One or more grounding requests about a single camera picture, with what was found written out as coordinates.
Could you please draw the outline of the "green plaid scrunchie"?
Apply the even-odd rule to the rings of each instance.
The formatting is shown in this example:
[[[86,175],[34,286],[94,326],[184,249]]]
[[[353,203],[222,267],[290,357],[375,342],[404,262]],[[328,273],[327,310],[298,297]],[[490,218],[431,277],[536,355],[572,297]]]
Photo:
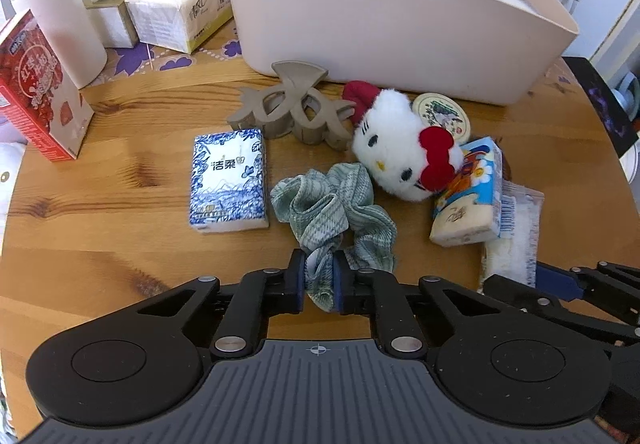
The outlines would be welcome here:
[[[356,271],[395,271],[397,227],[374,203],[363,164],[337,163],[326,173],[311,169],[284,178],[270,191],[270,201],[277,220],[288,224],[306,253],[305,291],[322,311],[336,308],[333,256],[338,249]]]

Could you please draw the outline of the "blue white pocket tissue pack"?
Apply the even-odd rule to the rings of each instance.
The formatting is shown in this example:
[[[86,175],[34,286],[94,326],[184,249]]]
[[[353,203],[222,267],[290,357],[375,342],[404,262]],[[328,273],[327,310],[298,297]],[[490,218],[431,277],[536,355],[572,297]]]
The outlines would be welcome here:
[[[258,129],[195,138],[190,226],[200,233],[268,227],[265,157]]]

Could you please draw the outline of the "cartoon print tissue pack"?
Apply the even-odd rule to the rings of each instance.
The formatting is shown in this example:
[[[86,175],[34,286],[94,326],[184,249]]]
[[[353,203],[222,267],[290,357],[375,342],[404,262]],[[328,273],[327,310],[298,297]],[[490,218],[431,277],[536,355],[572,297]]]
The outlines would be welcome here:
[[[461,171],[434,204],[430,239],[441,247],[491,241],[500,231],[502,151],[491,137],[462,151]]]

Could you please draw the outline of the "Hello Kitty plush toy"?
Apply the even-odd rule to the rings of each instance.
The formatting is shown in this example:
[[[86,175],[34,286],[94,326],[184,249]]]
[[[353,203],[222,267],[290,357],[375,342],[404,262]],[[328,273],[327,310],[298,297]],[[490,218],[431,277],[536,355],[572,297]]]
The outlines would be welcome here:
[[[454,136],[423,124],[407,95],[351,81],[343,98],[355,110],[352,153],[386,193],[421,202],[445,190],[460,172],[464,154]]]

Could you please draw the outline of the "beige hair claw clip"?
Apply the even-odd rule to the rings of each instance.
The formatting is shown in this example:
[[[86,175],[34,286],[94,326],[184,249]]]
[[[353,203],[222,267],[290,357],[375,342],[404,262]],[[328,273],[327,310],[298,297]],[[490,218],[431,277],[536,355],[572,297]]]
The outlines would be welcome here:
[[[355,104],[320,92],[317,85],[329,71],[303,61],[278,61],[271,68],[279,83],[261,90],[241,88],[241,108],[227,119],[232,129],[259,129],[267,139],[292,134],[305,145],[347,150],[352,133],[345,122],[354,115]]]

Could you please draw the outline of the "round tin with plant print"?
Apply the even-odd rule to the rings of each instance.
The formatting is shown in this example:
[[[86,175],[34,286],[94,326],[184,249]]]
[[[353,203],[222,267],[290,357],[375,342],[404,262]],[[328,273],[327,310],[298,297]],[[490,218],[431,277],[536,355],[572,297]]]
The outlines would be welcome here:
[[[451,98],[437,92],[424,92],[413,99],[411,108],[425,126],[442,126],[458,144],[463,145],[470,140],[469,117]]]

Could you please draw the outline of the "clear packet of wipes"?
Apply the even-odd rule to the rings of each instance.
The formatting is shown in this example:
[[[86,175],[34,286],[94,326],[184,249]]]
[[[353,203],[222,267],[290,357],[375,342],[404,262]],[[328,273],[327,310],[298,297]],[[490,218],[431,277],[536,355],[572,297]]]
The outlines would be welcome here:
[[[480,288],[492,275],[536,286],[539,224],[544,194],[509,181],[502,183],[497,239],[484,243]]]

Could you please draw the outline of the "white sheep plush toy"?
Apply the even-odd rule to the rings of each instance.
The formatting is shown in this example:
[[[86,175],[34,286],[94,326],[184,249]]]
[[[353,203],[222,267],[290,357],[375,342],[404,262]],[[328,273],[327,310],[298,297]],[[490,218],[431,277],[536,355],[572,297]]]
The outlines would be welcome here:
[[[0,152],[0,214],[1,234],[6,229],[6,218],[15,188],[17,175],[20,173],[26,145],[22,143],[2,143]]]

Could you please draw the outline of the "beige plastic storage basket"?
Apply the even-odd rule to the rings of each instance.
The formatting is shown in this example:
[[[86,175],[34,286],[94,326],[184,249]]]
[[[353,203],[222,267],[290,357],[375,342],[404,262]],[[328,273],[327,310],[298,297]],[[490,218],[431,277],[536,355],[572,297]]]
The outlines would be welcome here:
[[[231,0],[245,62],[270,73],[306,61],[334,82],[507,106],[544,75],[579,29],[559,0]]]

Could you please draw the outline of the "red milk carton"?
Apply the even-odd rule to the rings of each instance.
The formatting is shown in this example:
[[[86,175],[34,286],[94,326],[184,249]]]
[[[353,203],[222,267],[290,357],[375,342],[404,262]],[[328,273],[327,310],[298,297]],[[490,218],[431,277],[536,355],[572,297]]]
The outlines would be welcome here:
[[[29,10],[1,29],[1,114],[48,160],[75,160],[93,118]]]

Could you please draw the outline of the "olive tissue box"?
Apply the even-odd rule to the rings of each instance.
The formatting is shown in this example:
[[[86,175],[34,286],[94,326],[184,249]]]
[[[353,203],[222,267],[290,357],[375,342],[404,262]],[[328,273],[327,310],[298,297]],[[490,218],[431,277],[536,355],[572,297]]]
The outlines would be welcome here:
[[[133,48],[138,34],[126,7],[126,0],[82,0],[104,47]]]

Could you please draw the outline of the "white thermos bottle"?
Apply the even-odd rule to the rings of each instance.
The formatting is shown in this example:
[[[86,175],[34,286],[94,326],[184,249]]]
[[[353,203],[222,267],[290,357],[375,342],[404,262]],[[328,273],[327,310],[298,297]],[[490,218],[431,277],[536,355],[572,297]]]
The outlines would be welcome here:
[[[107,53],[82,0],[10,0],[19,14],[30,10],[66,73],[83,88],[103,70]]]

